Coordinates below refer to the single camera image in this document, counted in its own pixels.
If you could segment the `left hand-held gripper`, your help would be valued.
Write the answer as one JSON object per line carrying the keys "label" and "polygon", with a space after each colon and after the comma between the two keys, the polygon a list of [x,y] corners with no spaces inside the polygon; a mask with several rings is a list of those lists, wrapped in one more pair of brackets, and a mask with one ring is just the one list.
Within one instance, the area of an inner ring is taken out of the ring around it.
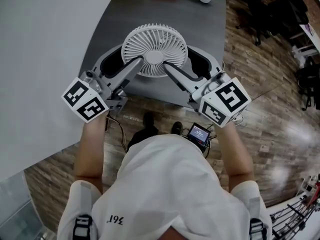
{"label": "left hand-held gripper", "polygon": [[61,96],[85,123],[104,112],[119,111],[127,101],[123,89],[140,72],[144,59],[139,55],[124,65],[121,50],[122,46],[117,45],[102,54],[93,71],[85,71],[76,77]]}

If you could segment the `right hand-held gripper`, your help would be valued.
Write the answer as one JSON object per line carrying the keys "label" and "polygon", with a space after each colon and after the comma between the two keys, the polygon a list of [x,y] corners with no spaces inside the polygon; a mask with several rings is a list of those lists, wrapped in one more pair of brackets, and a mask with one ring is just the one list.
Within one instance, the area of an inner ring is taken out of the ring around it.
{"label": "right hand-held gripper", "polygon": [[[188,45],[187,49],[192,71],[198,78],[192,78],[167,61],[163,62],[164,71],[183,92],[191,95],[189,104],[195,111],[223,128],[235,120],[252,99],[236,77],[219,72],[219,63],[214,56],[195,46]],[[203,77],[208,81],[198,87]]]}

